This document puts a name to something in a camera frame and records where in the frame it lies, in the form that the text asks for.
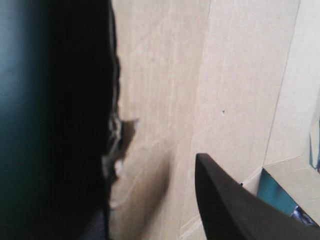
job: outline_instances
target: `black object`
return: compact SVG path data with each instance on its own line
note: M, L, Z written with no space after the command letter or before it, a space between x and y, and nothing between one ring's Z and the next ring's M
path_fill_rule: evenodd
M111 0L0 1L0 239L108 238L118 76Z
M196 155L195 191L208 240L320 239L320 230L253 196L205 153Z

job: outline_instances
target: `black curved edge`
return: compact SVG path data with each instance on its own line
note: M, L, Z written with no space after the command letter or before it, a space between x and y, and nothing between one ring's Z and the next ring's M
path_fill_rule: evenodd
M320 230L256 198L206 153L196 155L195 192L208 240L320 239Z

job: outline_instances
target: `dark green object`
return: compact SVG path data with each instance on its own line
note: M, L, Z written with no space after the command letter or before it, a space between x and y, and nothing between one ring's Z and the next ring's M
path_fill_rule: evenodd
M0 0L0 238L38 218L48 192L48 86L42 1Z

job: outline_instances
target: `cardboard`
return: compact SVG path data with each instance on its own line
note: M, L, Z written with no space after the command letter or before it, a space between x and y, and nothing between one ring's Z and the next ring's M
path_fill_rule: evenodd
M113 0L120 116L139 126L112 187L112 239L205 239L198 152L252 193L262 167L304 154L319 101L319 4Z

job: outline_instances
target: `brown cardboard surface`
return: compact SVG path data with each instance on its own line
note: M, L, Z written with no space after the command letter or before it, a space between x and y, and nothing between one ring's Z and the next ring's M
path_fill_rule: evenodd
M310 142L311 142L311 153L312 153L312 166L317 167L320 147L320 126L319 122L311 125L310 128Z
M112 188L114 240L205 239L195 199L197 152L248 186L258 178L298 3L113 1L120 115L139 119Z
M320 1L302 0L264 165L303 154L320 90Z
M320 176L302 156L264 168L293 200L320 224Z

